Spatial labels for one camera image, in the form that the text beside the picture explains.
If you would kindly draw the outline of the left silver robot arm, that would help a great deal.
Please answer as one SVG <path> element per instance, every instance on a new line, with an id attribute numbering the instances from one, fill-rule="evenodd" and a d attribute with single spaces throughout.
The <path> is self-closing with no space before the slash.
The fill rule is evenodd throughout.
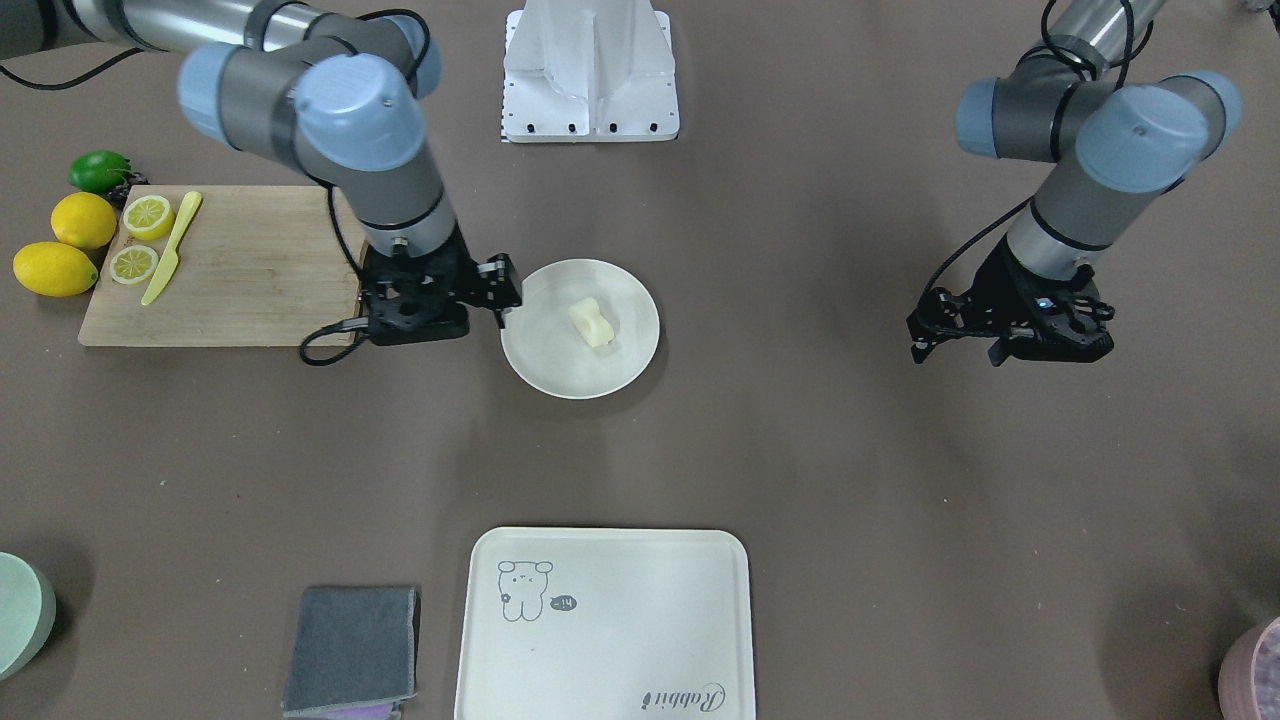
<path id="1" fill-rule="evenodd" d="M 991 340 L 989 360 L 1093 363 L 1114 348 L 1114 307 L 1094 269 L 1137 218 L 1216 152 L 1242 119 L 1242 95 L 1225 76 L 1188 70 L 1132 85 L 1157 1 L 1074 1 L 1012 73 L 972 85 L 955 135 L 988 158 L 1048 161 L 1027 200 L 995 222 L 1002 237 L 970 288 L 933 281 L 908 316 L 911 357 L 941 343 Z"/>

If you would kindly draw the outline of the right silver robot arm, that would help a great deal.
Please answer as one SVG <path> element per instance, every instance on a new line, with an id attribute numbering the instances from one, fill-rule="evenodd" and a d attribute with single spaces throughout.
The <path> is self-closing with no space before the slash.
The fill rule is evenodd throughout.
<path id="1" fill-rule="evenodd" d="M 408 9 L 348 17 L 305 1 L 5 1 L 3 58 L 77 44 L 184 55 L 177 96 L 201 133 L 342 192 L 367 251 L 362 313 L 315 332 L 351 347 L 454 340 L 468 310 L 522 302 L 509 256 L 471 259 L 428 145 L 420 100 L 439 51 Z"/>

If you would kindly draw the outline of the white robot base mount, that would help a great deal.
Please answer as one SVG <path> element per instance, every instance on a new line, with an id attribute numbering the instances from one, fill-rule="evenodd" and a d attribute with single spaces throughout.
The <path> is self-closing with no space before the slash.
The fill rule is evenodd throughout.
<path id="1" fill-rule="evenodd" d="M 678 137 L 671 19 L 652 3 L 527 1 L 504 28 L 503 141 Z"/>

